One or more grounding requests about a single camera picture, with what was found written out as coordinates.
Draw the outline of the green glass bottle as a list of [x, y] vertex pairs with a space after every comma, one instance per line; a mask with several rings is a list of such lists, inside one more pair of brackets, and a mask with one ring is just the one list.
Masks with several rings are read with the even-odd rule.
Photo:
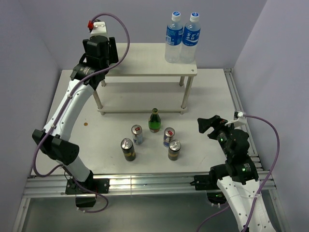
[[148, 127], [149, 130], [153, 133], [159, 132], [161, 128], [161, 118], [158, 114], [158, 109], [153, 108], [152, 114], [150, 115], [150, 118], [148, 120]]

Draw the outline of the black gold can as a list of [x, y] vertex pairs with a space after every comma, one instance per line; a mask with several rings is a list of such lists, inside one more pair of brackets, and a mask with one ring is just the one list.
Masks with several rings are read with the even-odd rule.
[[172, 140], [169, 143], [168, 158], [172, 161], [176, 161], [180, 154], [181, 147], [181, 142], [179, 140]]
[[127, 161], [133, 161], [136, 158], [133, 142], [129, 138], [124, 138], [120, 147]]

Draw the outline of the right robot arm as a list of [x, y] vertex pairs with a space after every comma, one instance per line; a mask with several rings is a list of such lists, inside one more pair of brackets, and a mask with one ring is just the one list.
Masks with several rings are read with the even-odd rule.
[[190, 183], [196, 190], [219, 189], [233, 212], [240, 232], [273, 232], [261, 190], [268, 177], [260, 181], [256, 166], [249, 156], [249, 134], [240, 130], [249, 115], [236, 111], [234, 120], [227, 121], [218, 115], [209, 119], [198, 118], [198, 130], [216, 140], [225, 157], [224, 164], [211, 167], [206, 175], [196, 175]]

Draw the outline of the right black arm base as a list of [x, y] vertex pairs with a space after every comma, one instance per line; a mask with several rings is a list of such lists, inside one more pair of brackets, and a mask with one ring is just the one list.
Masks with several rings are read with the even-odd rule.
[[213, 204], [224, 204], [226, 198], [221, 192], [219, 187], [211, 181], [209, 174], [207, 175], [195, 175], [194, 180], [190, 182], [191, 186], [194, 186], [196, 191], [205, 191], [207, 199]]

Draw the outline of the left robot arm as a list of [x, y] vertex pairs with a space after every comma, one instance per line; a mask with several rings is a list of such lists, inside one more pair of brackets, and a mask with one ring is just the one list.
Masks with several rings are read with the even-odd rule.
[[64, 98], [44, 128], [34, 130], [32, 138], [42, 153], [73, 176], [81, 192], [89, 193], [94, 187], [93, 173], [79, 158], [79, 146], [69, 139], [83, 106], [119, 59], [114, 37], [92, 36], [83, 40], [83, 46], [84, 54], [72, 70]]

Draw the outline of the silver blue can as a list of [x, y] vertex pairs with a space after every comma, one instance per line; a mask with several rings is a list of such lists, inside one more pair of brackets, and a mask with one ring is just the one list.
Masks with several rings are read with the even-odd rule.
[[131, 128], [133, 142], [136, 145], [141, 145], [143, 143], [143, 134], [142, 134], [142, 127], [138, 124], [133, 125]]
[[163, 145], [166, 146], [166, 147], [169, 147], [169, 143], [173, 140], [174, 135], [175, 135], [174, 128], [172, 128], [172, 127], [165, 128]]

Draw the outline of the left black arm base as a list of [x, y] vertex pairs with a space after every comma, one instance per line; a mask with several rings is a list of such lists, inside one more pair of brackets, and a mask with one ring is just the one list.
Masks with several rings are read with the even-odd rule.
[[92, 208], [97, 197], [109, 192], [110, 180], [108, 178], [95, 178], [89, 183], [81, 183], [74, 179], [67, 181], [65, 194], [75, 196], [75, 205], [78, 208]]

